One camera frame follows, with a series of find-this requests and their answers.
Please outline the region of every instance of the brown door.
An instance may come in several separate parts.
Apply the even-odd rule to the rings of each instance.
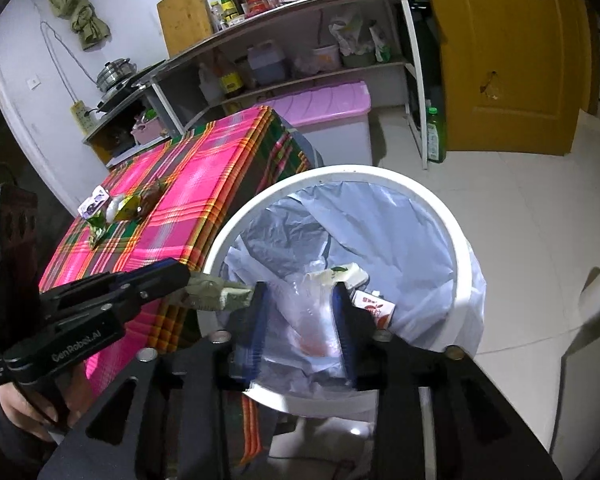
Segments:
[[[587,108],[584,0],[431,0],[448,148],[563,155]]]

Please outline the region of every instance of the cutting board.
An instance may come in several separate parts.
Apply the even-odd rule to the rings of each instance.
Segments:
[[[169,57],[214,33],[206,0],[162,0],[157,7]]]

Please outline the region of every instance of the plaid tablecloth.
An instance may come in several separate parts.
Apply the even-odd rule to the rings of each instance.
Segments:
[[[102,183],[116,195],[144,189],[156,178],[165,180],[167,191],[154,211],[143,222],[113,225],[93,251],[87,223],[75,219],[48,264],[40,289],[107,270],[134,270],[167,257],[200,270],[225,220],[266,187],[307,169],[304,153],[276,113],[265,106],[155,146],[117,167]],[[166,301],[145,305],[127,324],[124,338],[88,360],[91,386],[99,394],[145,346],[174,351],[198,337],[195,312]],[[247,462],[262,449],[258,410],[246,396],[237,404],[242,409],[235,416],[244,419],[241,461]]]

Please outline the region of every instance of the human hand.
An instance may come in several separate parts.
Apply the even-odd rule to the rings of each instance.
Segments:
[[[27,392],[27,395],[46,416],[56,422],[58,421],[58,413],[51,402],[37,392]],[[84,371],[84,364],[77,365],[72,370],[71,382],[67,390],[62,393],[62,396],[64,397],[64,403],[69,408],[67,424],[72,428],[89,409],[94,399],[91,385]],[[46,419],[27,402],[13,383],[0,386],[0,405],[12,424],[46,442],[53,441],[42,425],[46,422]]]

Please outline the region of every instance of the pink storage box lid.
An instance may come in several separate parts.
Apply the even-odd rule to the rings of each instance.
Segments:
[[[371,97],[365,82],[356,81],[283,95],[260,104],[272,107],[297,128],[368,114]]]

